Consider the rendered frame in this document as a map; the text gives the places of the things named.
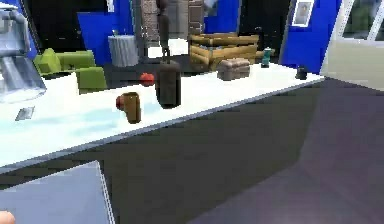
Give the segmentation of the white long counter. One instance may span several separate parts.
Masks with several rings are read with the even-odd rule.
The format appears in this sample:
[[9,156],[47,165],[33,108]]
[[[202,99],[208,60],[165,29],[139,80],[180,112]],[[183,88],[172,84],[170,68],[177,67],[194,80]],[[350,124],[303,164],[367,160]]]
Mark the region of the white long counter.
[[202,117],[325,80],[271,64],[222,81],[215,72],[181,79],[181,104],[164,109],[153,86],[132,85],[80,94],[75,77],[47,80],[34,100],[0,104],[0,174]]

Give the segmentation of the red tomato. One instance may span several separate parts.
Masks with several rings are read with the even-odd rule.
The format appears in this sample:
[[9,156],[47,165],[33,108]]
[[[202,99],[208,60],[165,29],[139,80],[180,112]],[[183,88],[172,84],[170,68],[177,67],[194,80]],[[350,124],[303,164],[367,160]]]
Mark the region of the red tomato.
[[140,75],[140,84],[145,86],[145,87],[149,87],[149,86],[153,86],[155,83],[155,78],[154,78],[154,75],[151,74],[151,73],[142,73]]

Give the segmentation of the grey blue flat panel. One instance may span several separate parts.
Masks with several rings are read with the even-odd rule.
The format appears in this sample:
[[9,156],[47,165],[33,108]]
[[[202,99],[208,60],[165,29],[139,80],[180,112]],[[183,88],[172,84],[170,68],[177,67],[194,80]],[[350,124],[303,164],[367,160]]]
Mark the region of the grey blue flat panel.
[[16,224],[115,224],[98,161],[0,190],[0,210]]

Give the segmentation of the small grey flat card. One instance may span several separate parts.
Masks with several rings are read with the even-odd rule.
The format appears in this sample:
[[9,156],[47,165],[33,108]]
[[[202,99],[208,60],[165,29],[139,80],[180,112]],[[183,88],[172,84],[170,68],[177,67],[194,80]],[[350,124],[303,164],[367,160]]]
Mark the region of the small grey flat card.
[[21,108],[15,118],[16,121],[31,119],[34,113],[35,107]]

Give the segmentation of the white framed wall picture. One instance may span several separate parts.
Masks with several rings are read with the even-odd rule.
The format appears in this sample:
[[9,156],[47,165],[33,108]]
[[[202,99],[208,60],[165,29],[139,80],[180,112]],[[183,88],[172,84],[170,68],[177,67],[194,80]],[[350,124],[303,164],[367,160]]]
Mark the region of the white framed wall picture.
[[307,27],[311,18],[314,0],[297,0],[292,18],[295,27]]

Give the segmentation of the brown cylinder with red cap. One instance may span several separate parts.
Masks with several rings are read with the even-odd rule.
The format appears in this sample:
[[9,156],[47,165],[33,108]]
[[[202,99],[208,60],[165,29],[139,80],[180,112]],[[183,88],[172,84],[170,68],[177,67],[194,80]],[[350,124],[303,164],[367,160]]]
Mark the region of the brown cylinder with red cap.
[[116,108],[123,111],[130,124],[141,121],[140,98],[137,92],[127,92],[116,98]]

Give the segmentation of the dark brown tall bottle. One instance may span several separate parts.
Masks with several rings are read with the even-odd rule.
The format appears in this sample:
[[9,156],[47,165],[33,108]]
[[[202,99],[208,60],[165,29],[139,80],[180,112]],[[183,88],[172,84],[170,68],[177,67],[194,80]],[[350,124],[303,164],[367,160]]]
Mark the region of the dark brown tall bottle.
[[172,109],[181,104],[181,70],[179,63],[170,58],[168,47],[163,47],[162,53],[156,71],[156,97],[163,109]]

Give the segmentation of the white framed window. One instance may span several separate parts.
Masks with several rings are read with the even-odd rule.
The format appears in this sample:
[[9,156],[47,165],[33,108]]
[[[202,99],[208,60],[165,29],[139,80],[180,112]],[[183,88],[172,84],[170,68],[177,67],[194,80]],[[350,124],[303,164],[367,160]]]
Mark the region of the white framed window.
[[383,42],[384,0],[342,0],[336,40]]

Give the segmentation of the wooden slatted crate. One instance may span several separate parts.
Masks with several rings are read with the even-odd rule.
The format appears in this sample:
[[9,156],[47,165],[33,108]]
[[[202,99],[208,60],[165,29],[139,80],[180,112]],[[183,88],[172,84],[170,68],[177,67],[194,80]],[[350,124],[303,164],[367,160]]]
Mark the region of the wooden slatted crate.
[[239,36],[237,33],[192,34],[188,54],[194,64],[206,65],[210,70],[225,59],[245,58],[251,64],[263,56],[258,49],[259,36]]

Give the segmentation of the green sofa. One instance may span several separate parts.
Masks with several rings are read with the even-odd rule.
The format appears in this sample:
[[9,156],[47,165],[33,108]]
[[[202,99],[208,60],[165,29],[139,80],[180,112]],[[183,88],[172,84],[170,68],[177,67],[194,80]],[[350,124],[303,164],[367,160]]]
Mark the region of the green sofa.
[[48,48],[37,55],[33,63],[45,79],[74,73],[80,94],[107,89],[104,69],[96,65],[92,50],[57,53]]

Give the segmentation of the brown bread loaf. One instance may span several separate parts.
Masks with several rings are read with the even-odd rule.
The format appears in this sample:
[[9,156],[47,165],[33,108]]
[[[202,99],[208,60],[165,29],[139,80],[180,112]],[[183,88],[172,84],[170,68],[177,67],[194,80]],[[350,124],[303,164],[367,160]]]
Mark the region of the brown bread loaf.
[[222,60],[217,65],[217,71],[217,77],[223,81],[245,78],[250,74],[250,62],[245,58]]

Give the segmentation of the grey brown tall cabinet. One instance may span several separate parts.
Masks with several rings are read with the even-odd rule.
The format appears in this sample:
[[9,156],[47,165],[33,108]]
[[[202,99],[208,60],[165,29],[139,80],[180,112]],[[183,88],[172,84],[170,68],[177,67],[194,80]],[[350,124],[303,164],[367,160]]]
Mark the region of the grey brown tall cabinet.
[[[169,18],[169,38],[187,40],[192,34],[204,32],[204,0],[165,0]],[[135,15],[135,32],[145,47],[159,45],[156,0],[131,0]]]

